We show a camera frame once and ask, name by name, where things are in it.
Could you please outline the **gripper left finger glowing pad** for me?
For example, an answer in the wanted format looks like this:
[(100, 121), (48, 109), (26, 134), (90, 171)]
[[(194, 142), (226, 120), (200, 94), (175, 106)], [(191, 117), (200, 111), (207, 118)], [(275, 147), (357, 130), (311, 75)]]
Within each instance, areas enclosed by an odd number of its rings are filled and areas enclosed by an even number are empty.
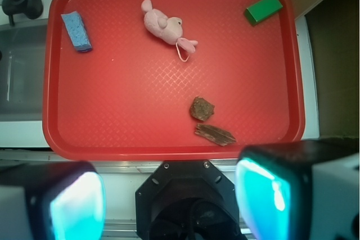
[(1, 165), (1, 239), (101, 239), (105, 216), (89, 162)]

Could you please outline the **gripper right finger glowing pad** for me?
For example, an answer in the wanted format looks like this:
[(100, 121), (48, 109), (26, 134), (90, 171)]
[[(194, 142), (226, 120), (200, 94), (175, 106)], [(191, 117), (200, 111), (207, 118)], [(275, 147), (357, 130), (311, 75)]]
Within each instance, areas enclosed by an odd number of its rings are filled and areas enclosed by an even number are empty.
[(359, 140), (247, 146), (235, 192), (256, 239), (358, 239)]

